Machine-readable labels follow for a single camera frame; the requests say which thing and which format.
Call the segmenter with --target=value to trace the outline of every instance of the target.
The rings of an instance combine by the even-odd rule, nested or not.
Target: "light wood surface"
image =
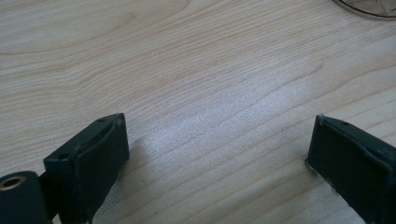
[[[314,117],[396,146],[396,21],[331,0],[0,2],[0,175],[123,112],[94,223],[363,223],[304,165]]]

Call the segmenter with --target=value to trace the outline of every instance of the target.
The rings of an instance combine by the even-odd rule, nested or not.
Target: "wooden table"
[[[94,223],[363,223],[304,165],[315,115],[396,145],[396,21],[330,0],[0,2],[0,175],[123,112]]]

